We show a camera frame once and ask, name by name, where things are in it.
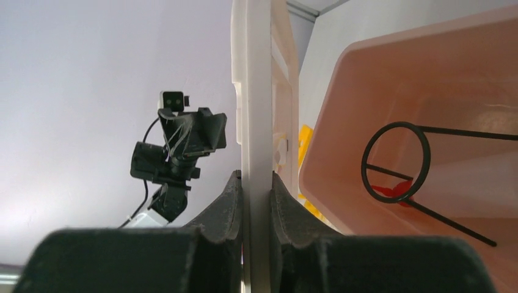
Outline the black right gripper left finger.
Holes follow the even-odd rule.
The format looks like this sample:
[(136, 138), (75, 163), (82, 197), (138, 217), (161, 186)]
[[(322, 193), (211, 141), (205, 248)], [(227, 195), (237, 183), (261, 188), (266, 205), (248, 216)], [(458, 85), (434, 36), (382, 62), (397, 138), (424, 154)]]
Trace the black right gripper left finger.
[(243, 188), (182, 227), (58, 230), (33, 251), (15, 292), (239, 292)]

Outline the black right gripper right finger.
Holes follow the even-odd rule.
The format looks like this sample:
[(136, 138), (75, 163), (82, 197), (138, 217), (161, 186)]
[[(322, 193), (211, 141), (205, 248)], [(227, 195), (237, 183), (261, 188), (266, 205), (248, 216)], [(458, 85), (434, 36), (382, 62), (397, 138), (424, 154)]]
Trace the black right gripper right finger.
[(345, 236), (299, 204), (279, 175), (270, 192), (272, 292), (495, 292), (466, 242)]

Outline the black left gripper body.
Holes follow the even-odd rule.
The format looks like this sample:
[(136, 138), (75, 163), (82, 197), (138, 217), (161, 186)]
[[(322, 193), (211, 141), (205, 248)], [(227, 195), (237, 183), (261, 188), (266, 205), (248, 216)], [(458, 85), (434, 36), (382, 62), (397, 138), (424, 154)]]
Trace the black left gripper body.
[(191, 188), (187, 182), (200, 178), (197, 157), (169, 157), (163, 146), (137, 142), (131, 156), (130, 175), (155, 184)]

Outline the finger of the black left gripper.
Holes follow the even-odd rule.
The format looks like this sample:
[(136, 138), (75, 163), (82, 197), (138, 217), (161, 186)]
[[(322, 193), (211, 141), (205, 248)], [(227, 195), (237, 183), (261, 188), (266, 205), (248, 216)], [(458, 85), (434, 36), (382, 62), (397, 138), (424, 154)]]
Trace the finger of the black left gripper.
[(202, 147), (195, 152), (196, 156), (208, 156), (218, 149), (227, 146), (225, 128), (227, 116), (224, 113), (213, 114), (208, 107), (198, 108), (200, 115), (200, 129), (198, 136)]
[(202, 117), (203, 114), (199, 110), (178, 113), (169, 108), (158, 110), (169, 157), (203, 156), (203, 139), (199, 133), (202, 130)]

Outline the white plastic bin lid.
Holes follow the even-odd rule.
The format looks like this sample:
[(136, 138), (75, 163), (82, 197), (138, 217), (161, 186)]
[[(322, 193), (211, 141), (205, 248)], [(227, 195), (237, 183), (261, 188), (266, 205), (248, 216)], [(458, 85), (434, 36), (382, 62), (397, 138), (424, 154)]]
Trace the white plastic bin lid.
[(299, 61), (286, 1), (233, 1), (232, 83), (244, 191), (244, 288), (272, 292), (270, 193), (297, 191)]

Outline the black metal ring stand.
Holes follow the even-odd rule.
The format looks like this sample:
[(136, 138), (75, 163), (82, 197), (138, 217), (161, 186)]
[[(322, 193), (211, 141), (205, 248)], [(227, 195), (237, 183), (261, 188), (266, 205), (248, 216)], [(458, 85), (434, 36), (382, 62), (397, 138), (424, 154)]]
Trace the black metal ring stand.
[(369, 140), (360, 163), (367, 193), (405, 205), (491, 247), (464, 224), (517, 223), (517, 136), (389, 123)]

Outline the pink plastic bin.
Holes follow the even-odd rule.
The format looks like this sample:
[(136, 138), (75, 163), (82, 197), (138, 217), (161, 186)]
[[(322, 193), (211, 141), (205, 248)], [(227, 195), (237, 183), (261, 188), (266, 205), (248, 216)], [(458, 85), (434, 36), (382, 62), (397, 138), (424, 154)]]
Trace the pink plastic bin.
[[(369, 196), (360, 159), (373, 134), (396, 121), (517, 133), (516, 1), (348, 1), (319, 17), (301, 77), (301, 123), (315, 122), (302, 194), (354, 234), (461, 233)], [(517, 223), (472, 237), (500, 292), (517, 291)]]

